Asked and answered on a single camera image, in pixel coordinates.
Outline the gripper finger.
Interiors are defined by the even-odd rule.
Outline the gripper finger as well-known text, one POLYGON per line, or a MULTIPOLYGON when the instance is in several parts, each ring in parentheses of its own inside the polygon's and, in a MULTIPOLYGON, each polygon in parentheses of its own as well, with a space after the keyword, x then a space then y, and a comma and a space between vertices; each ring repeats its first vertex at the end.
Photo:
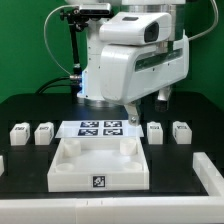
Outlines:
POLYGON ((139 106, 136 102, 131 102, 125 105, 126 112, 128 114, 128 121, 130 125, 138 125, 139 124, 139 106))
POLYGON ((170 86, 166 86, 159 90, 158 96, 155 100, 155 109, 158 112, 165 112, 168 110, 171 94, 172 88, 170 86))

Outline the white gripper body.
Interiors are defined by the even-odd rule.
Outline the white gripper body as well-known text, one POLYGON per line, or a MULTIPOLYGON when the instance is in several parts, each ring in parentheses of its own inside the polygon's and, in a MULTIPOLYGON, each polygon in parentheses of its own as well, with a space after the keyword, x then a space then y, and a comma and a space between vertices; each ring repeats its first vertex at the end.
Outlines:
POLYGON ((100 56, 102 96, 128 104, 187 76, 187 37, 171 42, 168 13, 120 12, 100 27, 105 46, 100 56))

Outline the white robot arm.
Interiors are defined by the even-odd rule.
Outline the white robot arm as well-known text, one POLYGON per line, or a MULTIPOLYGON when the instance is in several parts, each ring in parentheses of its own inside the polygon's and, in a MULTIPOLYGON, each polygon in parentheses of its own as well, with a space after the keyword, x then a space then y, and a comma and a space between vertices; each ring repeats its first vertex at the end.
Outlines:
POLYGON ((157 93, 165 111, 171 86, 187 76, 187 0, 65 0, 72 24, 87 31, 87 67, 79 97, 97 106, 122 105, 140 123, 139 101, 157 93))

